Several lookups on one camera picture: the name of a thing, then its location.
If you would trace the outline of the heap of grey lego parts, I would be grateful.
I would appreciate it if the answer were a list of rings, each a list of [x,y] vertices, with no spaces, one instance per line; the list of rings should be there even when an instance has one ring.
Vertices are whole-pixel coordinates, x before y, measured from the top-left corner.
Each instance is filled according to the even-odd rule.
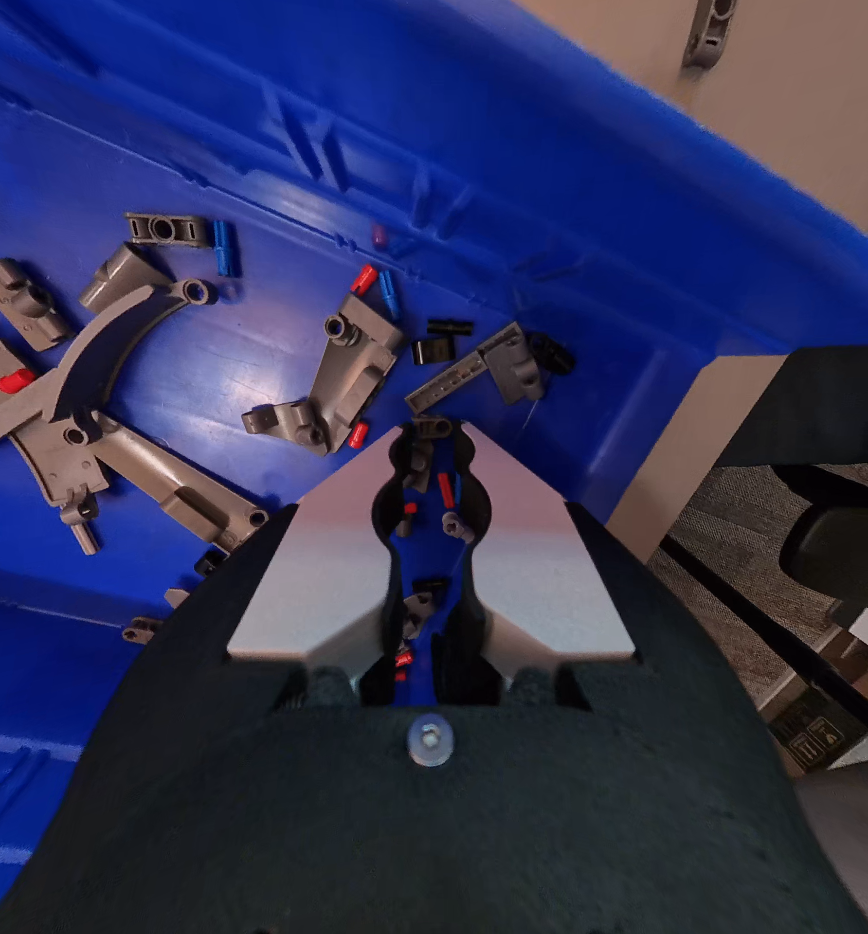
[[[206,247],[204,219],[199,216],[141,217],[127,215],[131,232],[147,234],[124,242],[94,274],[79,301],[91,319],[81,333],[58,313],[54,299],[31,274],[31,267],[0,258],[0,313],[32,349],[45,351],[69,342],[58,366],[38,374],[0,340],[0,445],[8,439],[26,462],[47,503],[74,525],[74,535],[87,554],[100,545],[88,527],[99,508],[96,495],[110,484],[110,472],[119,474],[155,500],[174,521],[206,542],[211,560],[226,557],[267,521],[266,510],[223,485],[213,475],[185,461],[100,411],[109,403],[127,357],[156,326],[192,305],[212,304],[212,284],[197,279],[173,281],[151,261],[142,244],[163,242]],[[288,438],[323,456],[339,449],[358,415],[381,388],[395,363],[402,334],[354,296],[347,296],[340,312],[325,322],[328,340],[311,388],[311,398],[300,403],[260,406],[242,417],[251,433]],[[230,649],[248,660],[300,660],[310,667],[341,666],[354,682],[381,655],[366,642],[380,635],[378,609],[336,623],[321,635],[314,648],[305,649],[304,636],[290,623],[304,623],[301,604],[306,590],[293,577],[288,593],[279,596],[282,612],[274,636],[262,648],[246,643]]]

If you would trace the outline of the black office chair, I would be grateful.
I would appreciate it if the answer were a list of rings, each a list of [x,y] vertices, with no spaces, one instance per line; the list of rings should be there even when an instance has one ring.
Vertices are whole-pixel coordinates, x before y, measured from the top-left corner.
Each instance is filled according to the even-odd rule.
[[[717,467],[767,466],[808,507],[778,564],[803,587],[868,610],[868,485],[826,470],[868,465],[868,345],[791,354]]]

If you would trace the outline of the blue bin white label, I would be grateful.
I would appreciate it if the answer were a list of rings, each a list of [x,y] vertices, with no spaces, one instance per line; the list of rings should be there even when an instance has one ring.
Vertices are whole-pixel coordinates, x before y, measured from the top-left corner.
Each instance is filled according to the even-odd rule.
[[[123,211],[224,219],[241,274],[213,307],[185,307],[122,365],[104,409],[164,452],[284,506],[324,461],[241,439],[243,408],[303,391],[319,324],[364,263],[393,268],[405,322],[518,321],[577,358],[543,401],[501,413],[489,385],[444,410],[603,519],[701,364],[721,352],[868,344],[868,236],[510,5],[420,2],[0,2],[0,256],[76,293],[123,240]],[[191,578],[187,531],[132,481],[104,499],[102,557],[73,555],[0,441],[0,888],[31,856],[99,702],[147,648],[110,627]],[[356,834],[470,850],[576,833],[615,805],[602,714],[445,711],[455,753],[413,764],[412,712],[354,727],[270,712],[241,741],[166,765],[189,826],[270,830],[266,811]]]

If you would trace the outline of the black table frame bar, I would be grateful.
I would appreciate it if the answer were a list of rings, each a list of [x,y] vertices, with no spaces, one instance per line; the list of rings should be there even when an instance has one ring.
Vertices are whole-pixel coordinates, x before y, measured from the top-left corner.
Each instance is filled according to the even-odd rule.
[[[868,728],[868,699],[800,637],[779,624],[671,536],[659,545],[667,556],[748,626],[797,676],[825,693]]]

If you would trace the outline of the grey lego liftarm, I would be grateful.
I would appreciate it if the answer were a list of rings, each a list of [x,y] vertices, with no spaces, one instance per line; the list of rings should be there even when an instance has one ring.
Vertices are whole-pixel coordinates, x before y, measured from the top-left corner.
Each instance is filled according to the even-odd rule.
[[[697,2],[682,69],[707,71],[719,62],[737,5],[737,1]]]

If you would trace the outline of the flat cardboard box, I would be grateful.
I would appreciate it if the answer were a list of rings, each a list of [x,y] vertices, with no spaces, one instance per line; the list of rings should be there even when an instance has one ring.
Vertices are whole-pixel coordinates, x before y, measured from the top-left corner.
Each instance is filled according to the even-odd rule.
[[[798,774],[825,770],[868,736],[868,728],[814,686],[768,721],[771,735]]]

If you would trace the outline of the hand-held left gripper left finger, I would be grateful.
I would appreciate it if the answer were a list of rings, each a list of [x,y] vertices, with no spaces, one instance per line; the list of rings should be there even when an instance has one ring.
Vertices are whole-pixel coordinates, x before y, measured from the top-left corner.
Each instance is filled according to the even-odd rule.
[[[228,643],[235,662],[342,669],[357,683],[382,656],[392,555],[371,517],[396,476],[396,427],[308,491]]]

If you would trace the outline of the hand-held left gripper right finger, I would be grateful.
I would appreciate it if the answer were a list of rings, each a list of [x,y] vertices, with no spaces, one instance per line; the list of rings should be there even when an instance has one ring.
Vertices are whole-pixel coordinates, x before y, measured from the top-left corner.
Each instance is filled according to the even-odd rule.
[[[630,660],[635,644],[563,495],[471,423],[461,428],[490,506],[471,553],[486,661],[510,683],[528,668]]]

